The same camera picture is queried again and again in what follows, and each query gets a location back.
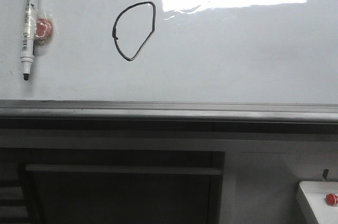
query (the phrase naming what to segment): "white surface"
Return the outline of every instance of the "white surface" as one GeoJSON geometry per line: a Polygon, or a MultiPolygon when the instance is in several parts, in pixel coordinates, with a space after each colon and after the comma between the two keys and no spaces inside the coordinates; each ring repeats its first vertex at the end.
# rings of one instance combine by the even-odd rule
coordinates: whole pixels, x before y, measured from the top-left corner
{"type": "Polygon", "coordinates": [[[338,207],[329,206],[325,201],[329,193],[338,193],[338,182],[302,181],[299,183],[298,202],[309,223],[338,223],[338,207]]]}
{"type": "MultiPolygon", "coordinates": [[[[0,0],[0,99],[338,102],[336,0],[166,1],[40,0],[52,12],[55,35],[24,82],[24,0],[0,0]],[[157,6],[156,30],[127,62],[112,26],[123,9],[143,1],[157,6]]],[[[148,6],[123,16],[117,36],[126,54],[135,53],[151,20],[148,6]]]]}

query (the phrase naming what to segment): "black marker drawing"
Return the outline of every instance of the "black marker drawing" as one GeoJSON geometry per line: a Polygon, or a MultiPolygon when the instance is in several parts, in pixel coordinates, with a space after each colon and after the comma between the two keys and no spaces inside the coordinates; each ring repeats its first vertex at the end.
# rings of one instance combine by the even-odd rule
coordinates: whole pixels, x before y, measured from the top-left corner
{"type": "Polygon", "coordinates": [[[150,2],[150,1],[146,1],[146,2],[140,2],[140,3],[137,3],[135,5],[132,5],[132,6],[129,6],[127,7],[126,9],[124,9],[116,18],[115,20],[115,23],[114,23],[114,26],[112,27],[112,38],[114,39],[114,43],[115,43],[115,46],[116,46],[116,49],[117,51],[120,53],[120,55],[127,61],[133,61],[134,59],[136,59],[137,55],[139,54],[139,52],[141,51],[141,49],[143,48],[143,46],[146,44],[146,42],[148,41],[148,39],[152,36],[152,34],[154,33],[155,31],[155,20],[156,20],[156,6],[153,2],[150,2]],[[145,5],[145,4],[150,4],[152,5],[153,7],[153,24],[152,24],[152,31],[150,32],[150,34],[147,36],[146,40],[144,40],[144,42],[141,44],[141,46],[138,48],[136,54],[132,57],[132,58],[129,58],[127,57],[123,52],[122,50],[120,49],[120,46],[118,45],[117,43],[117,40],[118,40],[118,37],[116,36],[116,26],[117,26],[117,23],[118,23],[118,20],[121,18],[121,16],[126,13],[128,10],[136,7],[136,6],[141,6],[141,5],[145,5]]]}

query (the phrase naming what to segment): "red magnet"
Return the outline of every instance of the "red magnet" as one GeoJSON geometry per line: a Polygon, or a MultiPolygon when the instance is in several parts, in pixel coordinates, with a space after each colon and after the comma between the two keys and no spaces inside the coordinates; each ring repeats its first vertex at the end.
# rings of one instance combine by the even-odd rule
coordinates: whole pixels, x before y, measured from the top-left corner
{"type": "Polygon", "coordinates": [[[331,206],[338,205],[338,196],[333,193],[326,195],[326,203],[331,206]]]}
{"type": "Polygon", "coordinates": [[[45,41],[53,33],[53,23],[50,20],[40,18],[36,21],[36,40],[45,41]]]}

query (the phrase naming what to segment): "metal ledge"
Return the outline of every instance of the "metal ledge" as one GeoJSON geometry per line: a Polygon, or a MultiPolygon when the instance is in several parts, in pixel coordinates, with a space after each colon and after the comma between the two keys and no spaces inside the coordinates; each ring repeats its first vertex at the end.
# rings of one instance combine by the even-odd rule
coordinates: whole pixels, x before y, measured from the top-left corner
{"type": "Polygon", "coordinates": [[[175,175],[222,175],[215,167],[157,167],[157,166],[98,166],[98,165],[52,165],[28,164],[27,171],[80,172],[119,174],[175,174],[175,175]]]}
{"type": "Polygon", "coordinates": [[[338,123],[338,105],[1,100],[0,118],[338,123]]]}

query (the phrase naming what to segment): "dark panel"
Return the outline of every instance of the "dark panel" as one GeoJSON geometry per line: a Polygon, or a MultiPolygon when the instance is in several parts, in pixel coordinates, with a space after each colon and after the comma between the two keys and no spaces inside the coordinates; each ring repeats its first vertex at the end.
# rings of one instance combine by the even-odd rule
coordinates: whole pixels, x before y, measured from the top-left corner
{"type": "Polygon", "coordinates": [[[30,224],[30,220],[28,218],[0,218],[1,224],[19,224],[26,223],[30,224]]]}
{"type": "Polygon", "coordinates": [[[0,199],[0,207],[24,207],[22,199],[0,199]]]}
{"type": "Polygon", "coordinates": [[[0,218],[27,218],[27,217],[28,215],[25,206],[0,207],[0,218]]]}
{"type": "Polygon", "coordinates": [[[0,168],[1,170],[3,169],[13,170],[13,168],[14,170],[16,170],[15,167],[17,166],[18,162],[31,162],[30,149],[0,148],[0,168]]]}
{"type": "Polygon", "coordinates": [[[34,173],[48,224],[206,224],[209,176],[34,173]]]}
{"type": "Polygon", "coordinates": [[[0,188],[21,187],[19,180],[0,180],[0,188]]]}

